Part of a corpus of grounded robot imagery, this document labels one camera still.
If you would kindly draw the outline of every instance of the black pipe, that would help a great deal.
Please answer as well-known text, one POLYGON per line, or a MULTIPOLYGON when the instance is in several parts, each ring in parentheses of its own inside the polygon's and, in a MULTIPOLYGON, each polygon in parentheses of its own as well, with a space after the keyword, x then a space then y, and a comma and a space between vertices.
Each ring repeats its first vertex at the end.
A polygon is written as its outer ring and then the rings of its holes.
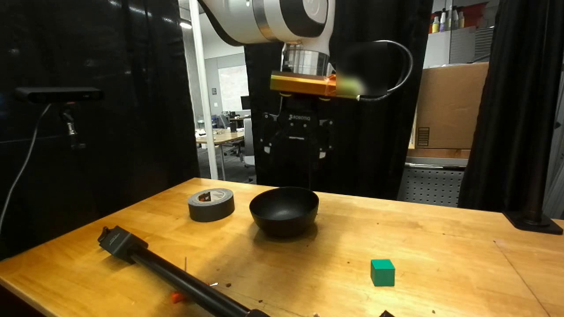
POLYGON ((98 244, 114 258, 146 267, 160 279, 169 283, 176 291, 183 293, 213 316, 266 317, 266 314, 262 314, 261 311, 248 311, 247 307, 236 304, 225 295, 211 290, 204 283, 150 253, 146 242, 123 231, 121 228, 104 230, 98 244))
POLYGON ((197 305, 201 305, 202 309, 206 309, 215 316, 243 317, 250 314, 247 307, 232 302, 231 298, 211 290, 204 283, 173 267, 171 263, 164 261, 162 258, 158 258, 150 251, 141 251, 137 254, 132 254, 132 260, 146 267, 153 274, 157 274, 160 279, 169 283, 176 291, 183 293, 185 297, 188 297, 197 305))

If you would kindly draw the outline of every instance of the black bowl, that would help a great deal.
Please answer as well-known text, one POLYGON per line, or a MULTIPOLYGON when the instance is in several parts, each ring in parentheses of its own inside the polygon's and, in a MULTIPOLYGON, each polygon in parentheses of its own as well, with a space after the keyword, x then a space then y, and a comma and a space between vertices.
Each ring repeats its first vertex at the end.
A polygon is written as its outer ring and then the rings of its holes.
POLYGON ((308 189, 280 187, 250 202, 254 223, 266 237, 294 238, 314 226, 319 198, 308 189))

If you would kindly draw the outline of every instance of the wooden tabletop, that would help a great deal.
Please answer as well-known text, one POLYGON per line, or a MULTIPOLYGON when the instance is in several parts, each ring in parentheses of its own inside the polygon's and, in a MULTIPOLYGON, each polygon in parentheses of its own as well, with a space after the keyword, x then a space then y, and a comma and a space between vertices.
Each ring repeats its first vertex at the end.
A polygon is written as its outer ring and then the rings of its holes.
POLYGON ((173 288, 141 265, 98 247, 102 228, 120 226, 277 317, 564 316, 562 237, 516 231, 499 214, 317 193, 317 230, 273 242, 248 214, 262 191, 190 180, 0 263, 0 283, 47 316, 206 316, 173 304, 173 288), (234 214, 192 223, 187 200, 204 189, 231 189, 234 214), (395 288, 372 286, 370 260, 393 261, 395 288))
MULTIPOLYGON (((245 131, 225 131, 218 129, 213 131, 213 145, 227 145, 227 143, 236 143, 245 140, 245 131)), ((197 145, 206 145, 206 136, 195 136, 197 145)))

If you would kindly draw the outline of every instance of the cable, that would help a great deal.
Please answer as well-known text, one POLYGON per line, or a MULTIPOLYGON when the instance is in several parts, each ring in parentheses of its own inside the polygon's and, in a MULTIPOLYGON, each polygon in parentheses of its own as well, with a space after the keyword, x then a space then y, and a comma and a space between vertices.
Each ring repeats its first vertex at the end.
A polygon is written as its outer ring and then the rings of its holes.
POLYGON ((49 113, 49 110, 51 110, 51 105, 47 105, 47 106, 42 110, 42 113, 39 115, 37 124, 35 124, 35 131, 33 131, 33 136, 32 136, 32 143, 30 143, 30 149, 28 149, 28 154, 26 154, 26 157, 24 157, 21 168, 19 168, 19 173, 16 175, 16 179, 14 179, 14 182, 12 182, 7 196, 5 196, 3 209, 2 209, 2 214, 0 214, 0 237, 2 237, 3 219, 5 219, 5 214, 7 214, 7 207, 9 207, 9 203, 10 203, 12 193, 14 193, 14 189, 16 189, 16 186, 17 186, 23 172, 26 170, 26 166, 28 166, 28 163, 30 163, 30 159, 32 159, 32 152, 33 152, 35 142, 37 142, 39 124, 40 124, 42 117, 46 117, 46 113, 49 113))
POLYGON ((370 47, 377 47, 377 45, 391 45, 391 47, 395 47, 395 48, 400 48, 400 50, 405 54, 405 57, 407 57, 407 61, 409 61, 409 66, 407 66, 407 73, 403 75, 403 78, 398 80, 398 84, 396 84, 395 87, 386 89, 386 91, 377 91, 377 92, 365 91, 365 94, 370 96, 370 98, 361 98, 359 101, 363 101, 363 103, 379 103, 379 101, 389 98, 389 94, 396 92, 398 89, 402 89, 402 87, 405 85, 405 82, 409 80, 409 76, 410 76, 410 73, 412 73, 412 64, 414 64, 414 62, 412 62, 410 52, 409 52, 403 45, 400 45, 400 43, 396 43, 396 41, 389 41, 389 39, 370 41, 370 43, 359 45, 359 47, 349 50, 347 54, 343 54, 343 57, 338 59, 338 61, 343 61, 343 64, 342 64, 342 68, 340 68, 340 73, 343 73, 343 69, 347 68, 349 59, 351 59, 352 55, 356 55, 358 52, 363 52, 363 50, 366 50, 366 48, 370 48, 370 47))

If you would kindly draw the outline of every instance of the tape roll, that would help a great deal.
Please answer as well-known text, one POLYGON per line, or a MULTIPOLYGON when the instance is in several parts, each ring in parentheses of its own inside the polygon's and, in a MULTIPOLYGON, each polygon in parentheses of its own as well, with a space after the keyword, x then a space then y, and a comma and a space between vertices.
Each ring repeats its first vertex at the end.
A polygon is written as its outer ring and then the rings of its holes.
POLYGON ((227 189, 210 189, 190 196, 190 219, 195 223, 213 223, 225 219, 234 210, 232 193, 227 189))

